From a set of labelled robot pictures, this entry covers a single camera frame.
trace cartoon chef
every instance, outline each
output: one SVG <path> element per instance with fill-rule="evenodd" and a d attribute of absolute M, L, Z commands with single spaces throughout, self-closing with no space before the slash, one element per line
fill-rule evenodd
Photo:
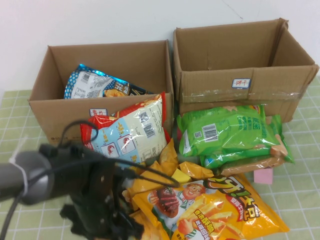
<path fill-rule="evenodd" d="M 182 191 L 172 189 L 176 194 L 176 200 L 178 201 L 178 212 L 174 217 L 168 217 L 158 208 L 157 203 L 159 198 L 154 193 L 150 193 L 149 202 L 153 205 L 153 212 L 156 212 L 157 218 L 162 224 L 165 224 L 169 230 L 168 234 L 171 237 L 177 229 L 177 222 L 181 215 L 195 202 L 196 197 L 206 193 L 206 188 L 199 183 L 189 183 Z M 179 232 L 184 234 L 187 239 L 199 239 L 202 240 L 204 237 L 201 232 L 195 229 L 192 222 L 187 219 L 183 219 L 179 222 Z"/>

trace black cable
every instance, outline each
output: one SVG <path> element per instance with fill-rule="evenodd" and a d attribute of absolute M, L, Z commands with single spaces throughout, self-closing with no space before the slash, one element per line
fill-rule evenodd
<path fill-rule="evenodd" d="M 92 122 L 88 121 L 88 120 L 77 120 L 77 121 L 73 121 L 71 122 L 69 125 L 67 125 L 63 132 L 62 132 L 62 135 L 61 135 L 61 138 L 60 138 L 60 141 L 58 143 L 58 146 L 57 148 L 61 148 L 63 146 L 63 141 L 64 141 L 64 138 L 65 138 L 65 135 L 66 135 L 66 132 L 73 126 L 76 126 L 76 125 L 80 125 L 80 124 L 85 124 L 85 125 L 88 125 L 90 127 L 92 127 L 94 130 L 95 130 L 95 136 L 92 137 L 88 142 L 92 142 L 94 140 L 97 139 L 98 137 L 98 134 L 99 134 L 99 128 Z"/>
<path fill-rule="evenodd" d="M 61 172 L 65 169 L 68 169 L 68 168 L 71 168 L 71 167 L 75 167 L 75 166 L 78 166 L 78 165 L 85 165 L 85 164 L 93 164 L 93 163 L 100 163 L 100 162 L 105 162 L 105 161 L 113 161 L 115 163 L 119 163 L 119 164 L 125 164 L 125 165 L 129 165 L 129 166 L 132 166 L 132 167 L 137 167 L 137 168 L 140 168 L 140 169 L 143 169 L 145 171 L 149 171 L 149 172 L 152 172 L 152 173 L 155 173 L 161 177 L 164 177 L 165 179 L 168 179 L 170 180 L 173 184 L 169 184 L 169 183 L 165 183 L 165 182 L 160 182 L 160 181 L 156 181 L 154 179 L 149 179 L 149 178 L 142 178 L 142 179 L 146 179 L 148 181 L 151 181 L 151 182 L 154 182 L 154 183 L 159 183 L 161 185 L 164 185 L 166 187 L 172 187 L 172 188 L 177 188 L 179 187 L 179 182 L 175 179 L 173 179 L 172 177 L 168 176 L 168 175 L 165 175 L 164 173 L 160 172 L 160 171 L 157 171 L 157 170 L 154 170 L 152 168 L 148 168 L 146 166 L 143 166 L 143 165 L 140 165 L 140 164 L 137 164 L 137 163 L 134 163 L 134 162 L 130 162 L 130 161 L 126 161 L 126 160 L 122 160 L 122 159 L 117 159 L 117 158 L 108 158 L 108 159 L 86 159 L 86 160 L 80 160 L 80 161 L 74 161 L 74 162 L 70 162 L 68 164 L 65 164 L 65 165 L 62 165 L 60 167 L 56 167 L 56 168 L 53 168 L 53 169 L 49 169 L 49 170 L 46 170 L 46 171 L 43 171 L 42 173 L 38 174 L 37 176 L 31 178 L 29 181 L 28 181 L 28 187 L 32 187 L 37 181 L 39 181 L 40 179 L 42 179 L 44 176 L 47 176 L 47 175 L 51 175 L 51 174 L 55 174 L 55 173 L 58 173 L 58 172 Z M 4 220 L 4 223 L 3 223 L 3 226 L 2 226 L 2 230 L 1 230 L 1 234 L 0 234 L 0 240 L 5 240 L 6 238 L 6 234 L 7 234 L 7 231 L 8 231 L 8 227 L 9 227 L 9 224 L 10 224 L 10 221 L 11 221 L 11 218 L 15 212 L 15 209 L 17 208 L 17 205 L 18 203 L 21 201 L 22 197 L 23 197 L 23 194 L 24 194 L 24 189 L 21 188 L 21 192 L 19 193 L 18 196 L 15 197 L 6 217 L 5 217 L 5 220 Z"/>

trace white zip tie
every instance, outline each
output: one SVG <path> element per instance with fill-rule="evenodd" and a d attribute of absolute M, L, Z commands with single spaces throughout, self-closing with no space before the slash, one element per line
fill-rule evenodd
<path fill-rule="evenodd" d="M 14 165 L 15 167 L 17 167 L 18 169 L 20 169 L 22 176 L 23 176 L 23 185 L 24 185 L 24 191 L 23 191 L 23 197 L 25 195 L 27 195 L 28 190 L 29 190 L 29 185 L 28 185 L 28 177 L 27 177 L 27 173 L 26 171 L 16 163 L 16 156 L 18 154 L 18 152 L 20 151 L 21 147 L 23 146 L 23 144 L 25 144 L 26 140 L 27 140 L 28 136 L 25 136 L 24 138 L 21 139 L 21 141 L 19 142 L 18 146 L 16 147 L 16 149 L 14 150 L 12 156 L 9 158 L 9 163 L 11 163 L 12 165 Z"/>

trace white wall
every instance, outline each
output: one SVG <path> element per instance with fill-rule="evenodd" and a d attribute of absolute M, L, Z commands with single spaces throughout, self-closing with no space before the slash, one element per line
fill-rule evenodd
<path fill-rule="evenodd" d="M 0 88 L 31 89 L 47 45 L 171 40 L 176 27 L 279 17 L 320 64 L 319 7 L 319 0 L 5 0 Z"/>

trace green snack bag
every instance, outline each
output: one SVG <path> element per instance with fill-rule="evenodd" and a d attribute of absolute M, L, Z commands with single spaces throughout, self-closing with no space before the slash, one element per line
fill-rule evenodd
<path fill-rule="evenodd" d="M 231 154 L 233 158 L 234 153 L 268 152 L 263 148 L 279 145 L 267 126 L 263 105 L 192 111 L 178 116 L 177 123 L 183 133 L 179 151 L 185 157 Z"/>
<path fill-rule="evenodd" d="M 291 150 L 289 146 L 287 145 L 285 141 L 285 136 L 282 134 L 282 122 L 281 122 L 281 116 L 280 115 L 274 115 L 271 118 L 271 122 L 269 126 L 272 128 L 275 137 L 279 140 L 280 144 L 285 147 L 287 154 L 282 154 L 282 157 L 284 156 L 284 160 L 288 163 L 294 163 L 295 160 L 293 158 L 293 155 L 291 153 Z"/>
<path fill-rule="evenodd" d="M 227 154 L 219 154 L 214 155 L 211 154 L 210 156 L 201 156 L 201 165 L 205 168 L 215 169 L 220 167 L 222 168 L 230 168 L 235 167 L 237 163 L 243 164 L 240 160 L 247 159 L 256 159 L 259 160 L 260 158 L 270 158 L 276 157 L 279 159 L 283 159 L 286 162 L 293 163 L 293 157 L 289 147 L 287 146 L 286 142 L 284 141 L 284 136 L 282 135 L 282 123 L 280 115 L 270 116 L 266 118 L 266 123 L 268 124 L 267 129 L 270 133 L 273 133 L 274 137 L 277 139 L 278 144 L 264 144 L 261 146 L 256 146 L 257 148 L 237 151 Z"/>

